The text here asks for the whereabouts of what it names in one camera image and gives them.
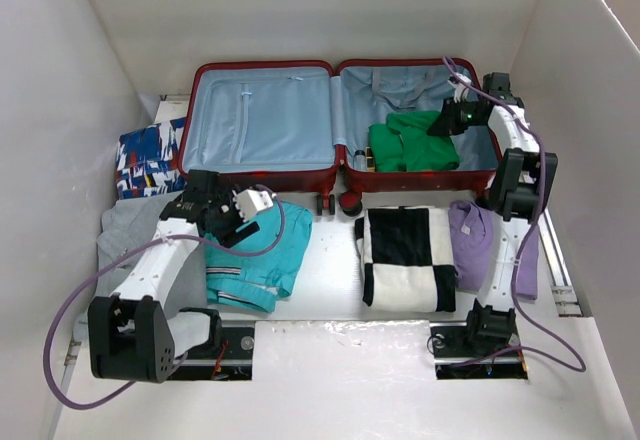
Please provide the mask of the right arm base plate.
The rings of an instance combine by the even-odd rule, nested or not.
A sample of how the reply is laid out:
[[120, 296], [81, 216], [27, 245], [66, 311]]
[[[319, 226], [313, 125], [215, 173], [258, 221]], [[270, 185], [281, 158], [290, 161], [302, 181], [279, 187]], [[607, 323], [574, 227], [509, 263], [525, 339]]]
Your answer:
[[519, 351], [489, 358], [518, 344], [517, 336], [471, 343], [464, 322], [436, 322], [430, 324], [427, 350], [434, 358], [437, 380], [527, 380], [527, 366]]

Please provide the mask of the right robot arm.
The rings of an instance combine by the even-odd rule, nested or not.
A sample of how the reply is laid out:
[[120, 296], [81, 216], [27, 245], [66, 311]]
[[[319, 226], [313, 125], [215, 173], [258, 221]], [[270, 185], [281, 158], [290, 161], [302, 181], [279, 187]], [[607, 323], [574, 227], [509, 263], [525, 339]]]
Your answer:
[[548, 153], [525, 120], [524, 105], [510, 90], [505, 73], [488, 74], [481, 88], [455, 69], [450, 70], [451, 97], [428, 134], [453, 137], [471, 127], [488, 127], [502, 157], [482, 203], [494, 232], [487, 279], [480, 287], [462, 329], [461, 346], [479, 363], [523, 349], [517, 340], [516, 318], [526, 318], [520, 305], [521, 279], [529, 260], [525, 251], [535, 243], [538, 221], [549, 200], [558, 158]]

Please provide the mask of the black white checkered blanket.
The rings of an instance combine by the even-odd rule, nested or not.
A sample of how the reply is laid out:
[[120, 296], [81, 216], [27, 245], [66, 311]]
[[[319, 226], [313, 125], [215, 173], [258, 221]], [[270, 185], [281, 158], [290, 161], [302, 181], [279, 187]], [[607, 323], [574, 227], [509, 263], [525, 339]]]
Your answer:
[[369, 208], [354, 222], [364, 304], [398, 313], [454, 312], [449, 213], [433, 206]]

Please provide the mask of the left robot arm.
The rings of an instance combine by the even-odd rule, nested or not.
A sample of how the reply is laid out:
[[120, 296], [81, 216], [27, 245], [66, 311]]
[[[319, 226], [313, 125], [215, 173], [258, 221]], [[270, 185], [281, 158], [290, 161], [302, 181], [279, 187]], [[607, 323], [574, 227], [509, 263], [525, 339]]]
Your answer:
[[91, 301], [87, 317], [93, 375], [162, 383], [187, 354], [218, 354], [224, 347], [218, 312], [184, 306], [169, 316], [166, 301], [202, 240], [212, 236], [230, 249], [257, 233], [256, 216], [273, 206], [272, 195], [260, 187], [240, 189], [217, 173], [196, 172], [161, 211], [152, 245], [129, 275], [109, 295]]

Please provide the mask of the teal shorts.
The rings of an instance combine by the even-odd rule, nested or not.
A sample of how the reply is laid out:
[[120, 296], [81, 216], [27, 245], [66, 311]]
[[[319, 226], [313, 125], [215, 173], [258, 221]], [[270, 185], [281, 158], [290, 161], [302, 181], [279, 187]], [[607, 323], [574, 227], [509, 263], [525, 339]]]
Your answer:
[[210, 304], [272, 313], [277, 301], [292, 295], [309, 245], [313, 214], [285, 202], [257, 216], [260, 230], [234, 249], [242, 257], [205, 248], [206, 294]]

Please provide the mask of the small clear bottle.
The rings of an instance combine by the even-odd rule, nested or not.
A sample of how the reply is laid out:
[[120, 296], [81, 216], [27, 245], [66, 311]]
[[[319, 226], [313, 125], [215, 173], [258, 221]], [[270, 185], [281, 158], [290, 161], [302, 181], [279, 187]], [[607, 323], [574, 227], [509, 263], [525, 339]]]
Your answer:
[[367, 156], [365, 150], [356, 150], [352, 157], [352, 168], [356, 171], [367, 171]]

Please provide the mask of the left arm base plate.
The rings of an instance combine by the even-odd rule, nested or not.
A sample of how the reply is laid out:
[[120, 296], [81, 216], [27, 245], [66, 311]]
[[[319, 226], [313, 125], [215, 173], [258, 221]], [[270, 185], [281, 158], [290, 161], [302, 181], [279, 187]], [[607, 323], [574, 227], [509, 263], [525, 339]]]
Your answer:
[[222, 326], [222, 340], [214, 350], [194, 347], [187, 360], [169, 381], [250, 381], [255, 346], [254, 323], [228, 323]]

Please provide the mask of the green t-shirt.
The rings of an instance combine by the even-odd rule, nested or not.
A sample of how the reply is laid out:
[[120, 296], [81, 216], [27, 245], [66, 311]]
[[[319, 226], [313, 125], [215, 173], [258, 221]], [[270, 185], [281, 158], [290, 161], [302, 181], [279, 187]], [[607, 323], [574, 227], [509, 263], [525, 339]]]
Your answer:
[[430, 136], [438, 111], [390, 113], [369, 127], [375, 169], [383, 173], [454, 171], [460, 157], [450, 137]]

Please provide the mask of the purple t-shirt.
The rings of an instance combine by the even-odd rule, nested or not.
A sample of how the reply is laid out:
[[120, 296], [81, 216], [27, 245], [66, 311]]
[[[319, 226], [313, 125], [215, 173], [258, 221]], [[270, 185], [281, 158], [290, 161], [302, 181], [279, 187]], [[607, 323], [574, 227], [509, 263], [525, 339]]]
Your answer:
[[[457, 287], [477, 293], [491, 265], [494, 242], [492, 213], [472, 201], [454, 201], [448, 210], [450, 237]], [[516, 282], [520, 298], [534, 301], [538, 297], [538, 240], [529, 240], [524, 248]]]

